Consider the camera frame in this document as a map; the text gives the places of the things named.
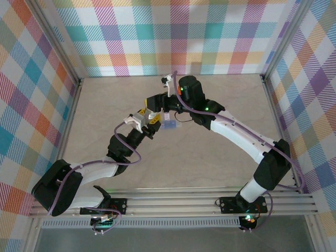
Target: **yellow label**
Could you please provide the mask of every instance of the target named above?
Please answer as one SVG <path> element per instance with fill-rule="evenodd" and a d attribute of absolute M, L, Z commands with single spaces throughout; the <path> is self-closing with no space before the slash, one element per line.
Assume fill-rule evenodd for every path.
<path fill-rule="evenodd" d="M 139 111 L 139 114 L 144 116 L 145 115 L 145 111 L 146 111 L 146 109 L 142 109 L 142 110 Z"/>
<path fill-rule="evenodd" d="M 157 114 L 156 117 L 154 117 L 150 122 L 149 124 L 156 124 L 157 121 L 160 120 L 160 114 Z"/>

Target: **metal frame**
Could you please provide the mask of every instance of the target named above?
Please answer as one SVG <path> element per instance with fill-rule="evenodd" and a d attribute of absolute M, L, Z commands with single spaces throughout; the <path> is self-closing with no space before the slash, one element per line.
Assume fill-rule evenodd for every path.
<path fill-rule="evenodd" d="M 127 198 L 127 212 L 123 217 L 221 217 L 244 216 L 244 214 L 221 214 L 215 205 L 219 197 L 234 197 L 237 187 L 188 187 L 188 188 L 149 188 L 133 190 L 115 190 L 114 198 Z M 296 191 L 272 191 L 274 198 L 273 215 L 316 214 L 317 208 L 310 194 Z M 31 217 L 49 218 L 47 211 L 35 202 Z M 78 217 L 79 208 L 65 211 L 61 217 Z"/>
<path fill-rule="evenodd" d="M 45 218 L 41 228 L 92 228 L 90 217 L 79 218 Z M 123 218 L 118 228 L 195 228 L 195 227 L 240 227 L 239 217 L 172 217 L 172 218 Z"/>
<path fill-rule="evenodd" d="M 271 99 L 271 92 L 268 88 L 268 79 L 263 78 L 262 76 L 261 80 L 262 80 L 262 85 L 264 87 L 265 90 L 265 94 L 269 103 L 269 106 L 271 107 L 271 111 L 272 111 L 272 116 L 273 119 L 275 121 L 276 127 L 278 129 L 278 132 L 280 134 L 280 136 L 282 138 L 285 137 L 284 131 L 281 128 L 281 124 L 279 121 L 279 116 L 275 107 L 275 104 L 273 102 L 273 100 Z M 296 171 L 294 171 L 292 169 L 293 175 L 294 175 L 294 179 L 296 181 L 296 183 L 298 183 L 299 179 L 298 179 L 298 174 Z M 308 230 L 310 233 L 310 237 L 313 241 L 315 250 L 317 252 L 329 252 L 332 251 L 328 237 L 326 235 L 326 232 L 324 231 L 322 224 L 321 224 L 321 220 L 320 217 L 318 215 L 305 215 L 306 218 L 306 222 L 307 222 L 307 226 L 308 226 Z"/>
<path fill-rule="evenodd" d="M 57 56 L 59 57 L 60 61 L 63 63 L 64 68 L 70 74 L 72 80 L 79 84 L 80 77 L 77 75 L 77 72 L 73 65 L 71 64 L 67 54 L 65 53 L 60 41 L 55 34 L 54 29 L 50 26 L 47 18 L 45 17 L 41 7 L 36 1 L 26 0 L 28 7 L 30 8 L 32 14 L 38 21 L 39 25 L 41 26 L 43 33 L 48 38 L 52 48 L 55 50 Z"/>
<path fill-rule="evenodd" d="M 32 252 L 35 250 L 38 235 L 41 230 L 42 219 L 41 218 L 31 218 L 29 219 L 29 229 L 26 239 L 23 239 L 20 250 L 22 252 Z"/>
<path fill-rule="evenodd" d="M 79 101 L 81 91 L 82 91 L 82 85 L 81 85 L 81 82 L 80 82 L 79 85 L 76 88 L 75 95 L 73 97 L 69 117 L 67 119 L 67 123 L 66 123 L 65 129 L 64 129 L 64 133 L 63 133 L 61 141 L 60 141 L 60 145 L 59 145 L 59 149 L 58 149 L 58 152 L 57 152 L 56 160 L 61 159 L 63 157 L 65 149 L 67 147 L 71 126 L 72 126 L 72 122 L 74 121 L 76 108 L 77 108 L 77 105 L 78 105 L 78 101 Z"/>
<path fill-rule="evenodd" d="M 294 38 L 295 33 L 297 32 L 299 26 L 301 25 L 304 17 L 306 16 L 310 6 L 314 0 L 302 0 L 294 17 L 290 24 L 287 27 L 287 30 L 280 42 L 278 49 L 276 50 L 271 62 L 268 65 L 268 68 L 265 72 L 265 79 L 268 79 L 276 67 L 278 66 L 281 58 L 283 57 L 287 47 L 291 43 L 292 39 Z"/>

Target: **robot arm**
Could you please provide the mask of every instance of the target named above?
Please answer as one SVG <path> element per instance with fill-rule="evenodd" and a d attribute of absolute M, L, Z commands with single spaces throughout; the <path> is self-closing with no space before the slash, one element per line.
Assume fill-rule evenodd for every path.
<path fill-rule="evenodd" d="M 167 85 L 167 81 L 167 78 L 162 79 L 165 85 Z M 289 156 L 288 143 L 282 139 L 275 142 L 257 132 L 254 132 L 254 134 L 258 134 L 263 142 L 255 140 L 241 127 L 238 127 L 238 125 L 243 124 L 235 120 L 222 105 L 205 98 L 201 83 L 194 76 L 181 78 L 179 85 L 181 98 L 189 107 L 197 111 L 212 112 L 232 118 L 232 123 L 216 118 L 213 115 L 192 112 L 179 102 L 175 94 L 171 95 L 166 92 L 147 98 L 145 101 L 146 109 L 131 114 L 124 120 L 126 124 L 132 124 L 133 126 L 128 136 L 126 137 L 122 134 L 118 134 L 118 136 L 136 149 L 145 137 L 153 139 L 154 134 L 159 130 L 161 126 L 159 112 L 169 112 L 171 110 L 178 113 L 188 112 L 194 122 L 228 138 L 259 164 L 254 176 L 238 192 L 234 199 L 241 212 L 246 212 L 264 192 L 273 190 L 290 169 L 289 162 L 269 146 L 266 146 L 265 142 L 275 146 Z M 121 174 L 130 163 L 127 157 L 131 156 L 132 153 L 133 151 L 122 144 L 115 135 L 112 136 L 108 146 L 108 154 L 104 159 L 119 162 L 122 165 L 101 162 L 89 164 L 83 169 L 79 169 L 78 172 L 73 172 L 64 183 L 65 186 L 52 212 L 52 216 L 57 216 L 71 207 L 108 208 L 110 196 L 104 190 L 97 187 L 87 189 L 82 186 L 102 177 Z M 45 209 L 49 210 L 51 208 L 60 181 L 74 167 L 75 165 L 70 165 L 64 160 L 56 161 L 35 185 L 32 194 Z"/>
<path fill-rule="evenodd" d="M 290 157 L 289 144 L 283 139 L 275 142 L 271 138 L 262 136 L 237 121 L 218 102 L 206 99 L 201 83 L 194 76 L 185 76 L 179 80 L 178 84 L 179 95 L 190 108 L 222 115 L 229 118 L 231 122 L 216 118 L 213 115 L 189 111 L 179 102 L 176 95 L 168 97 L 166 93 L 147 98 L 147 108 L 155 112 L 160 112 L 161 110 L 164 112 L 170 110 L 178 113 L 189 112 L 194 122 L 228 138 L 259 164 L 254 176 L 236 196 L 236 204 L 242 210 L 246 210 L 263 193 L 273 190 L 290 170 L 290 163 L 269 146 L 276 147 Z M 258 135 L 262 141 L 253 138 L 247 131 Z"/>

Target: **cable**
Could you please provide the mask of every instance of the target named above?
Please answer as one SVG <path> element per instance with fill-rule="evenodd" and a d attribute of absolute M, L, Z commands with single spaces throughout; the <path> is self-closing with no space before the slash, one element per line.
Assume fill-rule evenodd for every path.
<path fill-rule="evenodd" d="M 258 214 L 258 218 L 260 217 L 260 214 L 261 214 L 261 210 L 260 210 L 260 206 L 257 204 L 257 208 L 258 208 L 258 211 L 259 211 L 259 214 Z"/>
<path fill-rule="evenodd" d="M 120 163 L 120 162 L 114 162 L 114 161 L 103 161 L 103 160 L 94 160 L 94 161 L 89 161 L 87 163 L 84 163 L 84 164 L 80 164 L 80 165 L 77 165 L 75 168 L 71 169 L 71 171 L 69 171 L 67 173 L 67 175 L 65 175 L 65 177 L 63 178 L 62 182 L 61 182 L 61 185 L 59 186 L 58 188 L 58 191 L 57 191 L 57 194 L 56 194 L 56 197 L 54 199 L 54 202 L 52 203 L 51 205 L 51 208 L 50 210 L 48 211 L 47 215 L 50 215 L 56 204 L 57 204 L 57 201 L 59 199 L 59 196 L 61 194 L 61 191 L 64 187 L 64 184 L 65 184 L 65 181 L 68 179 L 68 177 L 71 175 L 72 172 L 78 170 L 78 169 L 81 169 L 87 165 L 90 165 L 90 164 L 96 164 L 96 163 L 107 163 L 107 164 L 117 164 L 117 165 L 131 165 L 131 164 L 137 164 L 137 163 L 140 163 L 141 161 L 141 155 L 139 154 L 139 152 L 137 152 L 132 146 L 130 146 L 129 144 L 127 144 L 126 142 L 124 142 L 117 134 L 117 129 L 120 128 L 121 126 L 123 126 L 125 124 L 125 122 L 122 122 L 120 123 L 118 126 L 116 126 L 116 128 L 114 129 L 114 136 L 123 144 L 125 145 L 127 148 L 129 148 L 131 151 L 133 151 L 138 157 L 139 159 L 135 162 L 131 162 L 131 163 Z"/>
<path fill-rule="evenodd" d="M 102 231 L 101 234 L 105 234 L 107 233 L 108 231 L 110 231 L 111 229 L 113 229 L 115 226 L 117 226 L 120 222 L 121 222 L 121 212 L 116 210 L 116 209 L 107 209 L 107 208 L 96 208 L 96 207 L 85 207 L 89 210 L 94 210 L 94 211 L 110 211 L 110 212 L 113 212 L 113 213 L 117 213 L 119 215 L 119 218 L 118 218 L 118 221 L 110 228 L 106 229 L 105 231 Z M 96 223 L 93 225 L 93 231 L 94 231 L 94 234 L 99 234 L 96 230 Z"/>
<path fill-rule="evenodd" d="M 219 198 L 216 199 L 216 201 L 215 201 L 215 205 L 218 206 L 218 207 L 221 207 L 221 206 L 219 206 L 219 205 L 217 204 L 217 201 L 219 201 Z"/>
<path fill-rule="evenodd" d="M 269 199 L 271 200 L 271 207 L 270 210 L 268 212 L 268 215 L 266 216 L 266 219 L 264 220 L 264 222 L 262 222 L 259 226 L 257 226 L 255 229 L 260 228 L 261 226 L 263 226 L 266 222 L 268 222 L 269 218 L 271 217 L 271 214 L 273 212 L 273 197 L 269 192 L 265 192 L 263 193 L 263 195 L 267 194 L 269 196 Z"/>
<path fill-rule="evenodd" d="M 191 122 L 193 119 L 187 120 L 187 121 L 180 121 L 177 117 L 176 117 L 177 112 L 174 113 L 174 117 L 178 122 Z"/>
<path fill-rule="evenodd" d="M 301 171 L 301 169 L 299 169 L 294 160 L 291 159 L 289 156 L 287 156 L 286 154 L 284 154 L 282 151 L 280 151 L 279 149 L 277 149 L 276 147 L 274 147 L 273 145 L 269 144 L 268 142 L 266 142 L 264 139 L 260 138 L 259 136 L 255 135 L 253 132 L 251 132 L 250 130 L 246 129 L 243 125 L 237 123 L 235 120 L 232 120 L 228 117 L 225 117 L 223 115 L 220 114 L 215 114 L 215 113 L 211 113 L 211 112 L 204 112 L 204 111 L 198 111 L 198 110 L 194 110 L 192 108 L 190 108 L 181 98 L 181 96 L 178 94 L 178 89 L 177 89 L 177 84 L 176 84 L 176 75 L 177 75 L 177 71 L 174 72 L 173 74 L 173 80 L 174 80 L 174 89 L 175 89 L 175 94 L 177 99 L 179 100 L 179 102 L 187 109 L 190 110 L 191 112 L 194 113 L 198 113 L 198 114 L 205 114 L 207 116 L 214 116 L 215 118 L 221 118 L 225 121 L 227 121 L 228 123 L 231 124 L 235 124 L 235 126 L 237 126 L 238 128 L 240 128 L 241 130 L 243 130 L 245 133 L 247 133 L 249 136 L 253 137 L 254 139 L 264 143 L 264 145 L 266 145 L 267 147 L 271 148 L 272 150 L 278 152 L 281 156 L 283 156 L 289 163 L 291 163 L 291 165 L 295 168 L 295 170 L 298 172 L 299 174 L 299 180 L 301 179 L 301 185 L 299 187 L 291 187 L 291 186 L 285 186 L 285 185 L 280 185 L 278 184 L 278 186 L 282 187 L 282 188 L 286 188 L 286 189 L 290 189 L 290 190 L 301 190 L 304 188 L 304 186 L 306 185 L 305 182 L 305 178 L 303 177 L 303 173 Z"/>

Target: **small blue object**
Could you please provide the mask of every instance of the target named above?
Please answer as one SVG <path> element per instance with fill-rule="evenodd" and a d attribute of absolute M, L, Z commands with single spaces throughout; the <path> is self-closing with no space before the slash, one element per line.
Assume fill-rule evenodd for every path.
<path fill-rule="evenodd" d="M 175 129 L 176 126 L 176 121 L 175 120 L 167 120 L 163 121 L 161 124 L 162 129 Z"/>

